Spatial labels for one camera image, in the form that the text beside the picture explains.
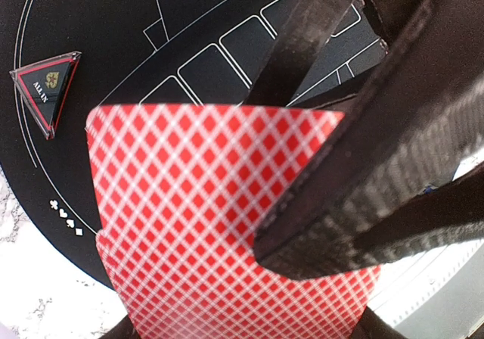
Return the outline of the red triangular all-in marker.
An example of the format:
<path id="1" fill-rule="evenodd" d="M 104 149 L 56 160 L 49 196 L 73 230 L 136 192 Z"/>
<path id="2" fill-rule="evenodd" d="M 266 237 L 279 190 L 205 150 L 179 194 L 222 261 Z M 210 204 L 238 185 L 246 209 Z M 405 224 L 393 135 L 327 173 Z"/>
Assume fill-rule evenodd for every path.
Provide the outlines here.
<path id="1" fill-rule="evenodd" d="M 71 51 L 10 72 L 15 87 L 47 140 L 53 139 L 82 56 Z"/>

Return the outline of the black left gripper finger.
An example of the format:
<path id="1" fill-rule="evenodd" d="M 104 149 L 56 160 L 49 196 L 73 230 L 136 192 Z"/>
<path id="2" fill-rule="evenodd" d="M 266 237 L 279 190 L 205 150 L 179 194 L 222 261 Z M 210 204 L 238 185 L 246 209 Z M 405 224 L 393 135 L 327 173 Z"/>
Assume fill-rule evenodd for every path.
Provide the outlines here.
<path id="1" fill-rule="evenodd" d="M 304 280 L 483 236 L 483 0 L 364 0 L 388 55 L 256 230 L 256 262 Z"/>
<path id="2" fill-rule="evenodd" d="M 354 0 L 296 0 L 243 101 L 287 105 Z"/>
<path id="3" fill-rule="evenodd" d="M 100 339 L 135 339 L 137 331 L 129 320 L 122 320 L 106 334 L 100 336 Z"/>

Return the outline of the red playing card deck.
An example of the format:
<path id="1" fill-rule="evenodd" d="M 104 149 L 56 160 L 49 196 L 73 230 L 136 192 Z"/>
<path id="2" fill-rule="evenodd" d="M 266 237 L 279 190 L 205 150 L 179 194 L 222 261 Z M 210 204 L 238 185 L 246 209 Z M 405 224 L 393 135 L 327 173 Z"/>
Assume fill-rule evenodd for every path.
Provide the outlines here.
<path id="1" fill-rule="evenodd" d="M 96 246 L 142 338 L 348 338 L 377 267 L 291 281 L 256 227 L 339 124 L 323 110 L 100 106 L 86 120 Z"/>

